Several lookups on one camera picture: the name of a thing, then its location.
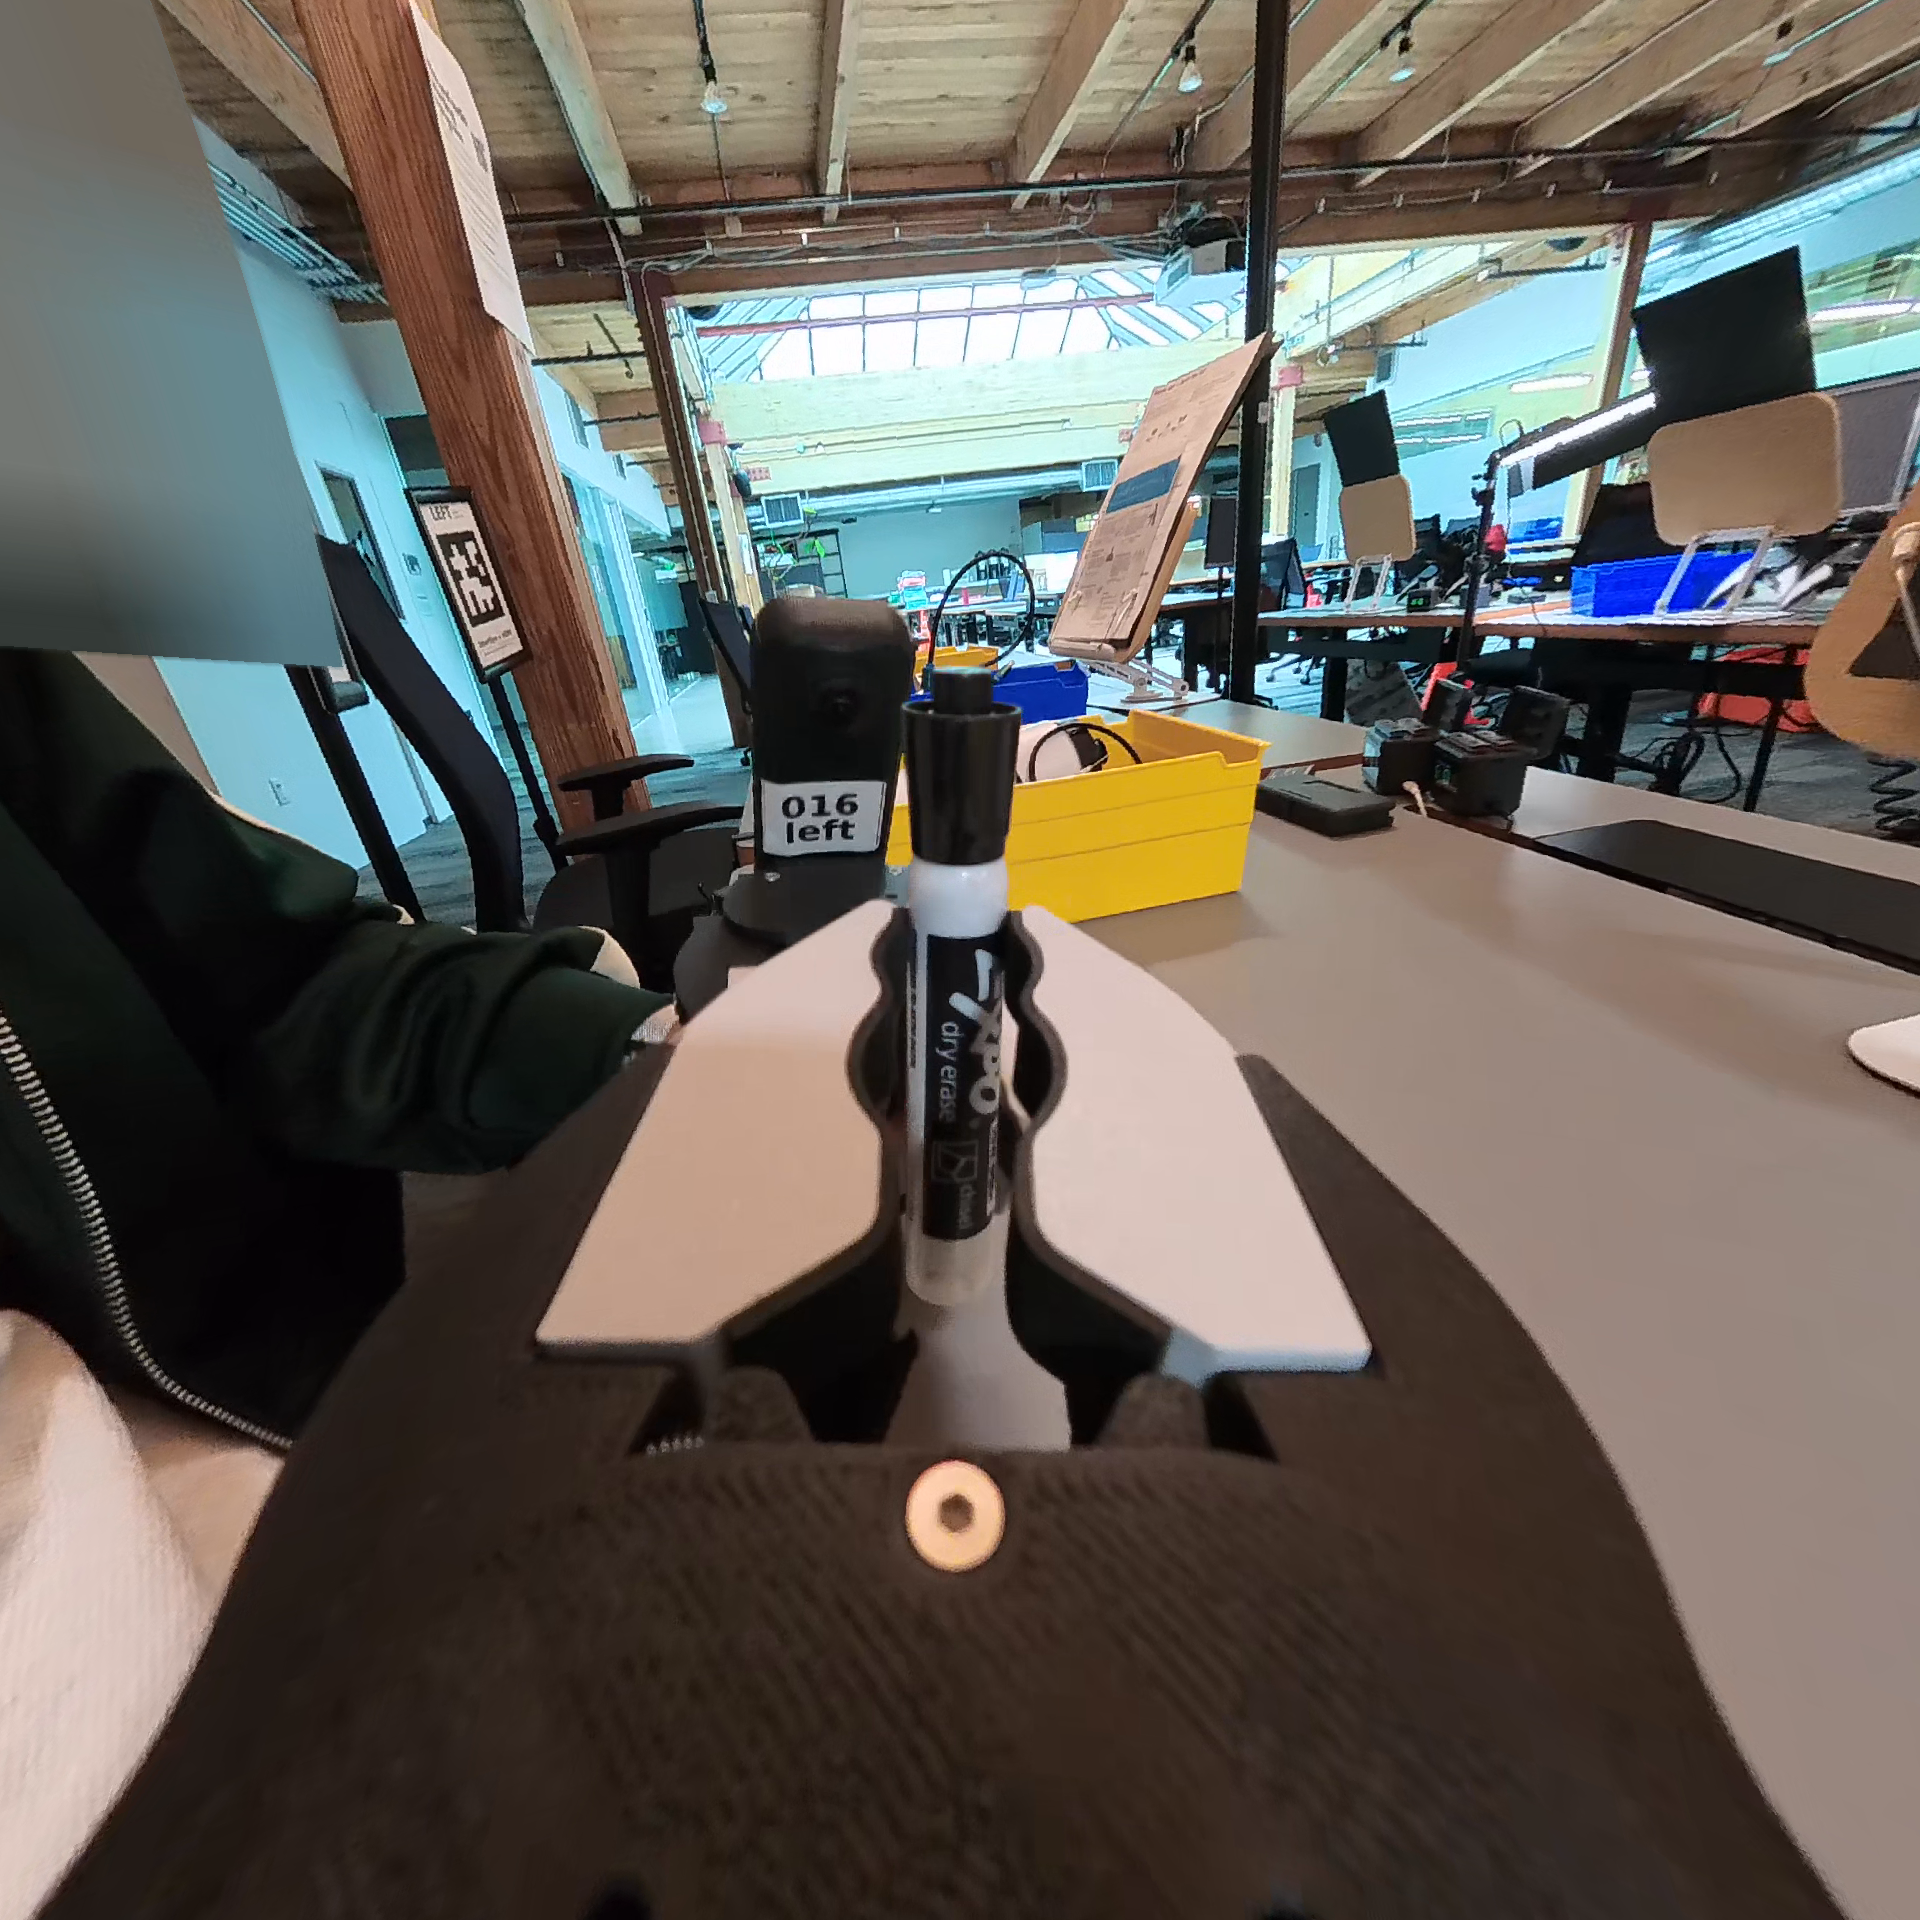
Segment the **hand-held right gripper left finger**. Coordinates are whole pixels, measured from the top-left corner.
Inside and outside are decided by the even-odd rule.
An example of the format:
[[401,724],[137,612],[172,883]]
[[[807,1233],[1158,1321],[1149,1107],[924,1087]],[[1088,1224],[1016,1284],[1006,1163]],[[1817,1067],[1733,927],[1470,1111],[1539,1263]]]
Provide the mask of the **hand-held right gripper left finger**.
[[838,1379],[889,1349],[897,1196],[855,1086],[891,1033],[863,902],[686,1021],[537,1327],[542,1353]]

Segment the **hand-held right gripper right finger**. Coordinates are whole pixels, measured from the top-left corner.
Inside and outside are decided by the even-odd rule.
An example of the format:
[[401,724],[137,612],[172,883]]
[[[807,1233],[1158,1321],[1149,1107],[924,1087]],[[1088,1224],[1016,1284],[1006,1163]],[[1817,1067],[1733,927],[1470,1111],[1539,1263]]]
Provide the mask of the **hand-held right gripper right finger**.
[[1044,907],[1019,926],[1028,1127],[1006,1303],[1061,1381],[1355,1373],[1359,1315],[1261,1116],[1181,995]]

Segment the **black dry erase marker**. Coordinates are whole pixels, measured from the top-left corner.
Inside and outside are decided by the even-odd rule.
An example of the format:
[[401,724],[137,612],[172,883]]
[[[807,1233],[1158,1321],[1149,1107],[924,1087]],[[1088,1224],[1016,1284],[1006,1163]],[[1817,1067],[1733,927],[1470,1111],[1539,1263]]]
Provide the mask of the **black dry erase marker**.
[[987,667],[937,667],[902,711],[904,1283],[951,1309],[987,1287],[999,1208],[1001,1024],[1019,708]]

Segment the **yellow plastic bin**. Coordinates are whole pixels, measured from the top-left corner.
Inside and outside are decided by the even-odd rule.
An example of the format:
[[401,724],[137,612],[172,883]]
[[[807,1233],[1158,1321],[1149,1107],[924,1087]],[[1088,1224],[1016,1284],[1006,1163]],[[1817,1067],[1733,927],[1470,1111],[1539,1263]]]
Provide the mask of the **yellow plastic bin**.
[[[1145,711],[1054,724],[1104,733],[1110,756],[1100,772],[1043,783],[1024,783],[1014,756],[1013,910],[1100,920],[1241,887],[1261,740]],[[907,798],[895,804],[891,839],[900,832],[910,840]]]

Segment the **person's left forearm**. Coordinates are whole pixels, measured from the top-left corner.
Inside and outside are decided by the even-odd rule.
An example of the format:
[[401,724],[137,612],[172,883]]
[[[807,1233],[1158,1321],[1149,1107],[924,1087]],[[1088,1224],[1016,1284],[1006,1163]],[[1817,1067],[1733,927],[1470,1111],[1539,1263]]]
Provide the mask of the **person's left forearm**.
[[620,1077],[664,1007],[591,927],[364,920],[256,1033],[247,1080],[304,1160],[483,1172]]

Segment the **grey desk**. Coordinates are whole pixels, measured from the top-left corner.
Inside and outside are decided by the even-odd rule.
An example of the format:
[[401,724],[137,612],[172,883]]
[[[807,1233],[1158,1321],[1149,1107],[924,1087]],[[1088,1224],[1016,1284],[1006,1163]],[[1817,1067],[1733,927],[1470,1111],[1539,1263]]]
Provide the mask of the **grey desk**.
[[1088,923],[1495,1284],[1606,1446],[1771,1806],[1915,1916],[1915,973],[1403,814],[1255,819],[1241,889]]

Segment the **black desk mat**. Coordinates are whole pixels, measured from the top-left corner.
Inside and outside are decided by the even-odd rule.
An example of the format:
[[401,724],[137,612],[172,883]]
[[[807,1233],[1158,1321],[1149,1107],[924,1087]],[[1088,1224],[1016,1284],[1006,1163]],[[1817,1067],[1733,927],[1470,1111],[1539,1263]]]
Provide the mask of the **black desk mat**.
[[1662,821],[1549,832],[1532,845],[1590,873],[1917,972],[1912,879]]

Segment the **wooden background desk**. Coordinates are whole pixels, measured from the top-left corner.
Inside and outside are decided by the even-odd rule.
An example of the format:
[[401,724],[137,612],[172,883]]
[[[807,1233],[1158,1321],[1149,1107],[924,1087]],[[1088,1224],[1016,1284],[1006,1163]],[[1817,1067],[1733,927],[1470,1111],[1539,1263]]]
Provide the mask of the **wooden background desk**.
[[1576,697],[1599,688],[1709,692],[1769,704],[1798,701],[1804,665],[1823,607],[1716,607],[1681,614],[1596,617],[1564,605],[1318,607],[1261,612],[1270,656],[1448,665],[1510,649],[1539,652],[1542,677]]

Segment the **black office chair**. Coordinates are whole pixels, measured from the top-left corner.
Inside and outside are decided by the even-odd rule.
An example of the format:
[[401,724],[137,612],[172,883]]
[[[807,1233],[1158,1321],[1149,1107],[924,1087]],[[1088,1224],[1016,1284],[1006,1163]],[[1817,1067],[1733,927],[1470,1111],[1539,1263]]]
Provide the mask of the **black office chair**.
[[718,907],[735,876],[737,807],[694,799],[623,808],[646,776],[691,767],[684,753],[607,759],[557,775],[552,789],[585,798],[591,821],[552,836],[560,869],[528,911],[520,815],[495,750],[401,628],[364,558],[323,534],[317,548],[357,677],[460,824],[478,931],[600,927],[645,988],[669,988],[692,920]]

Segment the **framed tag sign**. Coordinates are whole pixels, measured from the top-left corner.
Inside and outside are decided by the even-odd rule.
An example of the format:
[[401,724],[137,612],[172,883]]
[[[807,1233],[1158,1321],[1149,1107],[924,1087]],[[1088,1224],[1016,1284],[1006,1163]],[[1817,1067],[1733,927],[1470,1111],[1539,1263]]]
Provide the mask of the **framed tag sign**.
[[483,517],[460,486],[408,486],[404,493],[470,671],[494,684],[528,657],[528,646]]

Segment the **flat black box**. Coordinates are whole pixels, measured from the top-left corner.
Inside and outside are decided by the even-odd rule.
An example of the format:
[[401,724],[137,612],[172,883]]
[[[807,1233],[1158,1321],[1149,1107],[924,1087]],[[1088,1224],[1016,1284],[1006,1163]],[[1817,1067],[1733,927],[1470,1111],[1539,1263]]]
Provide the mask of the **flat black box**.
[[1397,801],[1389,798],[1301,769],[1261,776],[1255,808],[1327,839],[1384,832],[1397,821]]

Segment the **wooden pillar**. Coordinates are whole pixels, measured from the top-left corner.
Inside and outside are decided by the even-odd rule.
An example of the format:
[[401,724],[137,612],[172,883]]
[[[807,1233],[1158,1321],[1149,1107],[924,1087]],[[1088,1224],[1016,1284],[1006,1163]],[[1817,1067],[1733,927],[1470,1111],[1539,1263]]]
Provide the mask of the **wooden pillar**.
[[447,479],[470,493],[529,646],[516,684],[542,767],[632,756],[532,353],[485,307],[414,8],[295,14]]

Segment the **wooden board on stand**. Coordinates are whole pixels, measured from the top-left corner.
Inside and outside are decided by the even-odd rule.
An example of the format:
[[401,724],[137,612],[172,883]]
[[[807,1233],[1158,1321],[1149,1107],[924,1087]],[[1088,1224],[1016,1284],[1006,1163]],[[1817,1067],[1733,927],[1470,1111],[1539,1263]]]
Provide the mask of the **wooden board on stand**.
[[1707,599],[1740,607],[1776,542],[1820,534],[1840,515],[1837,404],[1809,390],[1668,423],[1647,444],[1647,488],[1660,539],[1681,547],[1654,612],[1668,612],[1702,544],[1750,542]]
[[1344,486],[1337,508],[1350,569],[1342,605],[1379,605],[1395,585],[1395,566],[1409,560],[1417,548],[1407,479],[1395,470],[1374,483]]

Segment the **black pole with disc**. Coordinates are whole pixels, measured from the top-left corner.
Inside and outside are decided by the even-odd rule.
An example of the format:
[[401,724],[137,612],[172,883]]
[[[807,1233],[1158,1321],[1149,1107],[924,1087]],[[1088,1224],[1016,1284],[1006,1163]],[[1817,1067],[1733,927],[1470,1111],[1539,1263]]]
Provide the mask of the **black pole with disc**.
[[1265,479],[1273,440],[1273,308],[1278,296],[1278,204],[1281,176],[1285,108],[1288,86],[1291,3],[1259,3],[1255,8],[1255,93],[1249,140],[1249,191],[1246,200],[1244,335],[1256,345],[1239,407],[1237,544],[1231,564],[1231,625],[1228,692],[1237,704],[1256,695],[1259,566]]

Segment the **person's white ribbed top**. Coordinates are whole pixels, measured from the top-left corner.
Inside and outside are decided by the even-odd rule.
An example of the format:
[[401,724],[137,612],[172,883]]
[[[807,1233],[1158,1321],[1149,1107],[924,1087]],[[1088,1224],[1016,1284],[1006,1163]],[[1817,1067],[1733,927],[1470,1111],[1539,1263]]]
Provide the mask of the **person's white ribbed top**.
[[1,1916],[45,1904],[145,1757],[279,1472],[4,1312]]

